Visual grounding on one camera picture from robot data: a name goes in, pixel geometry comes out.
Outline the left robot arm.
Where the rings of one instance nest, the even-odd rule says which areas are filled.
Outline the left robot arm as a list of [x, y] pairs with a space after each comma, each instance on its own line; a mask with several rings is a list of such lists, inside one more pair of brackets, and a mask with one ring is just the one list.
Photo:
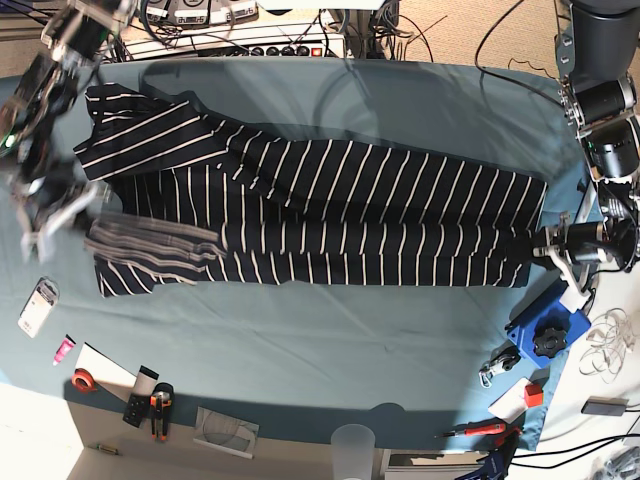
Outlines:
[[639, 40], [636, 1], [571, 1], [570, 21], [556, 39], [559, 96], [575, 129], [588, 186], [574, 221], [536, 235], [532, 255], [553, 266], [567, 287], [569, 312], [590, 299], [592, 280], [629, 272], [639, 259], [639, 94], [629, 72]]

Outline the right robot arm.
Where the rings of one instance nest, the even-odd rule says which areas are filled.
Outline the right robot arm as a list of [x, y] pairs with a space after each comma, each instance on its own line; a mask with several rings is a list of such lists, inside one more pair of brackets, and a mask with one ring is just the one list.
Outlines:
[[58, 118], [88, 86], [83, 69], [97, 74], [137, 9], [135, 1], [67, 2], [42, 31], [45, 50], [1, 106], [1, 178], [16, 210], [25, 258], [52, 258], [57, 231], [98, 195], [96, 183], [80, 179], [73, 162], [54, 153], [51, 137]]

